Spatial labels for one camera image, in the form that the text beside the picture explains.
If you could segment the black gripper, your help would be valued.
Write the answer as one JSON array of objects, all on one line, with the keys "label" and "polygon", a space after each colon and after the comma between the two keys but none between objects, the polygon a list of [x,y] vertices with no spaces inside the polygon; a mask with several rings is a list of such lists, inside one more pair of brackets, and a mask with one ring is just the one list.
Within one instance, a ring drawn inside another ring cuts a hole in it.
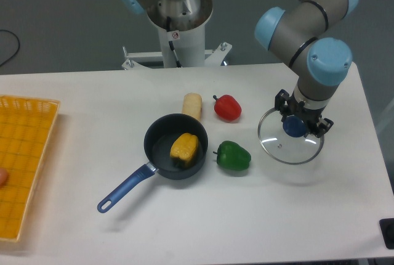
[{"label": "black gripper", "polygon": [[327,100],[311,100],[300,91],[294,91],[290,96],[284,89],[277,93],[274,103],[284,130],[312,130],[317,138],[323,137],[334,125],[332,120],[322,118],[326,106]]}]

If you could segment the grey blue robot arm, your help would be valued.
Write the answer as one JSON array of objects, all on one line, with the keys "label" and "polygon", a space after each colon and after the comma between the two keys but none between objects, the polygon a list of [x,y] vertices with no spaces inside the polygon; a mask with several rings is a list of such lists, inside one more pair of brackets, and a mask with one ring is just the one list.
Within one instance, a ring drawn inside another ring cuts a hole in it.
[{"label": "grey blue robot arm", "polygon": [[[359,0],[299,0],[291,12],[274,7],[255,26],[256,40],[298,77],[292,93],[280,91],[274,108],[291,137],[324,136],[332,121],[322,112],[345,79],[353,57],[350,48],[324,38],[330,27],[348,16]],[[146,13],[159,34],[165,67],[203,67],[205,25],[212,0],[122,0],[133,13]]]}]

